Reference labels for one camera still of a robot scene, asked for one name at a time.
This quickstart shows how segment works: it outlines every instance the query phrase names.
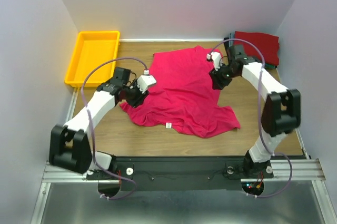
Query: crumpled red shirt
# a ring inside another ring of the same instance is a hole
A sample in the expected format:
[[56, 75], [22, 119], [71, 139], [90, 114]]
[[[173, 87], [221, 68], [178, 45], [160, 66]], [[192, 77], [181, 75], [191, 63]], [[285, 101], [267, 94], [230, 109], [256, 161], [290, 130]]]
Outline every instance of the crumpled red shirt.
[[150, 74], [156, 85], [149, 89], [144, 104], [132, 108], [124, 102], [122, 110], [137, 125], [171, 122], [177, 132], [202, 138], [240, 128], [233, 110], [217, 105], [220, 91], [212, 89], [213, 63], [206, 61], [210, 50], [197, 46], [154, 54]]

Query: screw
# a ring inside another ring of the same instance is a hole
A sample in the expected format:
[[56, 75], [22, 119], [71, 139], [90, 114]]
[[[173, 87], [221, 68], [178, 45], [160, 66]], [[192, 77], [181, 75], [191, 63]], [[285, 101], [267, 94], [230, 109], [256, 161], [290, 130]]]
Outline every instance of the screw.
[[266, 170], [266, 172], [267, 172], [268, 174], [273, 173], [273, 168], [270, 167], [270, 166], [267, 166], [267, 168], [265, 168], [265, 170]]
[[229, 167], [227, 168], [227, 173], [228, 173], [229, 175], [232, 175], [232, 174], [234, 173], [233, 167], [229, 166]]

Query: metal frame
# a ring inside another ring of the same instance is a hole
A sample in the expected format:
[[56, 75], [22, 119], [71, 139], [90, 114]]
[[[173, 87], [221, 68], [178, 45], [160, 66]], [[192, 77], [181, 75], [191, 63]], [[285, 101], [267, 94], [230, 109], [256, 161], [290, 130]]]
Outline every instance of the metal frame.
[[[72, 99], [70, 102], [70, 107], [67, 113], [66, 121], [73, 117], [76, 100], [78, 97], [79, 88], [75, 88]], [[298, 138], [300, 140], [300, 145], [302, 147], [303, 153], [307, 159], [303, 160], [291, 160], [293, 164], [293, 178], [294, 181], [312, 181], [312, 185], [318, 199], [319, 207], [322, 212], [325, 223], [327, 224], [337, 224], [337, 217], [332, 206], [328, 191], [324, 183], [325, 176], [319, 160], [311, 160], [308, 153], [306, 152], [303, 140], [300, 136], [299, 131], [296, 131]], [[271, 160], [273, 167], [274, 178], [265, 179], [265, 181], [286, 181], [289, 178], [289, 164], [285, 160]], [[255, 181], [255, 179], [242, 179], [242, 182]], [[42, 183], [40, 191], [37, 197], [33, 217], [31, 224], [41, 223], [43, 218], [43, 213], [46, 208], [49, 190], [52, 183], [97, 183], [98, 180], [87, 180], [86, 173], [81, 175], [71, 171], [67, 171], [58, 167], [50, 165], [48, 162], [46, 164], [44, 175], [42, 178]], [[118, 180], [105, 180], [101, 182], [106, 183], [118, 183]]]

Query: gray floor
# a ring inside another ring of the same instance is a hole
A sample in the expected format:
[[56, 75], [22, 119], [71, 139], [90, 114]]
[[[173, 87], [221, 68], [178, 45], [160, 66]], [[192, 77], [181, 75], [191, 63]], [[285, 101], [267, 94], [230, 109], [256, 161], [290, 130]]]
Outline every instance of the gray floor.
[[[284, 182], [265, 183], [265, 192]], [[240, 191], [135, 192], [123, 200], [100, 199], [92, 183], [53, 184], [42, 223], [324, 223], [312, 183], [292, 182], [281, 195], [253, 199]]]

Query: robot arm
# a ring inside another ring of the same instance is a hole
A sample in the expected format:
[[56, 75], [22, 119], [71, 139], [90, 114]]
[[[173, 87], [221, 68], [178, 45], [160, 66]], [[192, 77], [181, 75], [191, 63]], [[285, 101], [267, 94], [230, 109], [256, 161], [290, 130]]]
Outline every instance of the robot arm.
[[[222, 63], [221, 54], [212, 52], [207, 60], [212, 61], [214, 69], [210, 72], [213, 89], [222, 90], [232, 78], [241, 76], [258, 89], [262, 64], [245, 54], [242, 45], [232, 46], [228, 51], [229, 64]], [[289, 90], [263, 69], [261, 97], [265, 100], [262, 112], [262, 136], [270, 151], [281, 143], [286, 135], [301, 123], [300, 93]], [[259, 137], [245, 156], [246, 169], [260, 169], [271, 158]]]
[[[156, 83], [151, 75], [142, 75], [127, 85], [131, 70], [116, 67], [113, 77], [97, 87], [87, 108], [83, 108], [76, 116], [64, 125], [56, 125], [51, 132], [51, 146], [49, 162], [77, 173], [84, 173], [88, 169], [97, 169], [92, 162], [92, 153], [89, 145], [89, 118], [90, 110], [94, 128], [104, 115], [113, 109], [119, 101], [125, 99], [132, 107], [143, 104], [148, 96], [149, 87]], [[104, 168], [111, 165], [112, 156], [97, 152], [96, 159]]]

